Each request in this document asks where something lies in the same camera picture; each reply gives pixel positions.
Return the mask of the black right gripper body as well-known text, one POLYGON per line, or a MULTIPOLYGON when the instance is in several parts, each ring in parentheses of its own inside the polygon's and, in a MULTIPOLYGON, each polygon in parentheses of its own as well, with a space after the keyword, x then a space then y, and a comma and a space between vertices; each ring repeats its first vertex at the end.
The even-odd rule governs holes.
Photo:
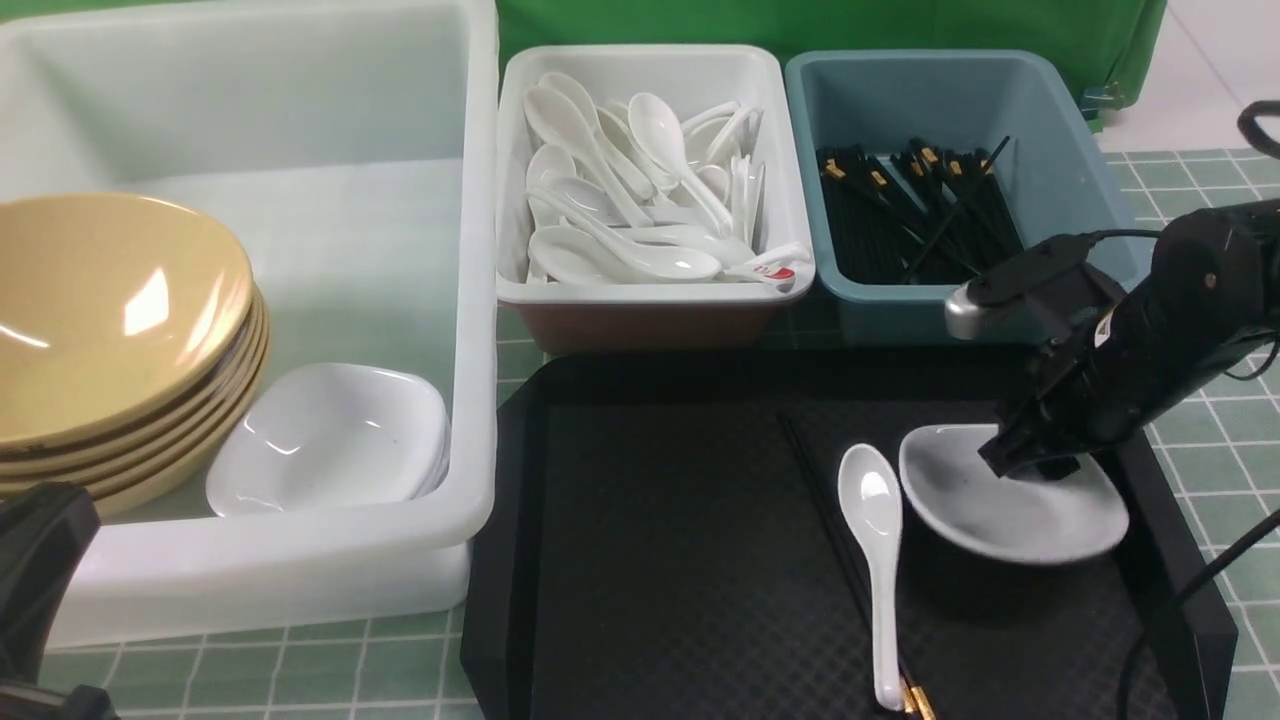
POLYGON ((1181 402, 1190 369, 1172 325, 1183 287, 1155 273, 1119 293, 1083 263, 1023 293, 1050 342, 998 406, 997 433, 979 450, 989 469, 1064 477, 1076 455, 1121 443, 1181 402))

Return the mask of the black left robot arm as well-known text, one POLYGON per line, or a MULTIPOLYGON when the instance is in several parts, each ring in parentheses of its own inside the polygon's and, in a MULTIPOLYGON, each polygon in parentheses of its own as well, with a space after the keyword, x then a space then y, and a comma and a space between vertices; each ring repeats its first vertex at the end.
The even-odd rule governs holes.
POLYGON ((1 506, 1 716, 115 719, 96 685, 60 692, 38 684, 54 620, 100 519, 90 493, 40 483, 1 506))

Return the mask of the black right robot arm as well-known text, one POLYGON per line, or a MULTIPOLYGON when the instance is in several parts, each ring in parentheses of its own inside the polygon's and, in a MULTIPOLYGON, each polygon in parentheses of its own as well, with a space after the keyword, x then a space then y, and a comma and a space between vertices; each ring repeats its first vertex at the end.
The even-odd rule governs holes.
POLYGON ((1132 290, 1088 261, 1123 231, 1057 234, 964 286, 1048 332, 980 456, 998 475, 1120 445, 1263 345, 1277 343, 1277 202, 1204 208, 1156 232, 1132 290))

